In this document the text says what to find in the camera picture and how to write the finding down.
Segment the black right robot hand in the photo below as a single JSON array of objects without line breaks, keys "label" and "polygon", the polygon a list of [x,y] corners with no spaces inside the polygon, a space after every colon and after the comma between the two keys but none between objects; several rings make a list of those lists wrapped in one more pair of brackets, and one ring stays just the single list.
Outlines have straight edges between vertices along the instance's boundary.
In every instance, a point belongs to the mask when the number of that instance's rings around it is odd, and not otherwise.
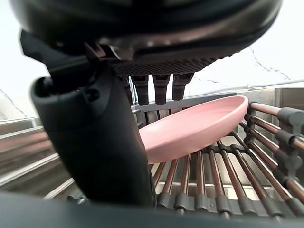
[{"label": "black right robot hand", "polygon": [[153,208],[155,188],[131,111],[184,97],[195,72],[258,40],[280,0],[12,0],[24,55],[46,65],[32,102],[56,152],[92,201]]}]

